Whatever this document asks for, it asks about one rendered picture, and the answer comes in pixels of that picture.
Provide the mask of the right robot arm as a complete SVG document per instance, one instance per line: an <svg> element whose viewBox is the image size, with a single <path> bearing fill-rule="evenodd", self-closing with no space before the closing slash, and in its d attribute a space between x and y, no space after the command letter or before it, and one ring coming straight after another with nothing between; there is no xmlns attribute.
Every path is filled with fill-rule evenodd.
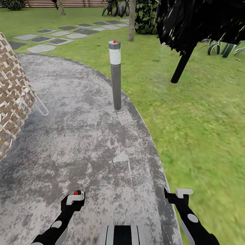
<svg viewBox="0 0 245 245"><path fill-rule="evenodd" d="M215 235L200 224L199 219L188 207L189 194L193 194L192 189L176 188L177 194L168 193L164 188L165 198L168 202L175 204L181 216L181 227L191 245L219 245Z"/></svg>

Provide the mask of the robot trunk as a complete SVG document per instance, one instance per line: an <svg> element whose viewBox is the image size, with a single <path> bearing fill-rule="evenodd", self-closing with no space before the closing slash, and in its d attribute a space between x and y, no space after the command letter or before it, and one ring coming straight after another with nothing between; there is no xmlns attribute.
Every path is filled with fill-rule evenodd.
<svg viewBox="0 0 245 245"><path fill-rule="evenodd" d="M99 245L147 245L147 242L141 225L105 225L100 232Z"/></svg>

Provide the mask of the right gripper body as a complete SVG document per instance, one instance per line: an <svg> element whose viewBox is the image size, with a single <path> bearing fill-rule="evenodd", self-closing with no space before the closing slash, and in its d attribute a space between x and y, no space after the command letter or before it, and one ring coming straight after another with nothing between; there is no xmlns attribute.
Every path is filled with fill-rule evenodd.
<svg viewBox="0 0 245 245"><path fill-rule="evenodd" d="M183 198L178 198L176 194L169 193L168 194L168 202L175 204L176 208L178 209L179 205L185 204L188 206L189 204L189 196L188 194L184 194Z"/></svg>

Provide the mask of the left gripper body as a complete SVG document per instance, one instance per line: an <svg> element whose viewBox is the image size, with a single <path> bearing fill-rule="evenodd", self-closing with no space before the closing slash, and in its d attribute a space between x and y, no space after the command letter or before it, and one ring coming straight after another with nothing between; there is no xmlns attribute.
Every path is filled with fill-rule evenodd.
<svg viewBox="0 0 245 245"><path fill-rule="evenodd" d="M80 209L81 209L81 201L80 200L79 201L74 200L74 202L71 205L67 205L66 203L67 203L66 200L63 200L61 202L61 211L62 212L68 211L71 214L71 216L73 215L73 213L75 211L80 211Z"/></svg>

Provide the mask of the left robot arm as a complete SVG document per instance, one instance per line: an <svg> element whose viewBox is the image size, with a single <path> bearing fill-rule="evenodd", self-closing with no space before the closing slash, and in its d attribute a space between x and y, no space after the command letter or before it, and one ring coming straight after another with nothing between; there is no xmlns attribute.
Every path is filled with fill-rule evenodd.
<svg viewBox="0 0 245 245"><path fill-rule="evenodd" d="M68 223L75 211L84 206L85 195L68 195L61 202L62 213L57 217L51 227L39 234L31 245L61 245L68 232Z"/></svg>

